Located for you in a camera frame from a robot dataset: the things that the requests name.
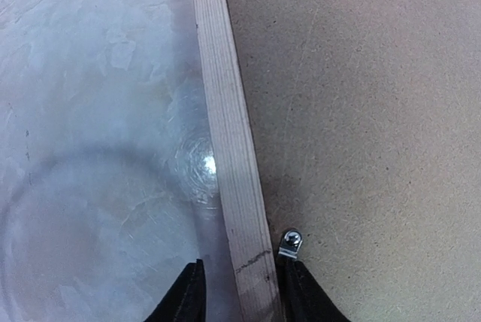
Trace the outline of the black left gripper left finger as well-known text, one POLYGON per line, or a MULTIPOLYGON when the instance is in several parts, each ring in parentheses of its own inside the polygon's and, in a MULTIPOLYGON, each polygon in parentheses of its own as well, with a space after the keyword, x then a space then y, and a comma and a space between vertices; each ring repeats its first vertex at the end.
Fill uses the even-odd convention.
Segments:
POLYGON ((187 263, 144 322, 204 322, 207 292, 203 260, 187 263))

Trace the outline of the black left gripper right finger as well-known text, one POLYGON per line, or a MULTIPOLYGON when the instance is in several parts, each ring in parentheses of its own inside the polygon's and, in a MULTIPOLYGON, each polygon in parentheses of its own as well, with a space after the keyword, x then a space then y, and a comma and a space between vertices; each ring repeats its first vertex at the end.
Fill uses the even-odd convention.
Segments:
POLYGON ((277 277, 286 321, 349 322, 301 261, 282 258, 277 277))

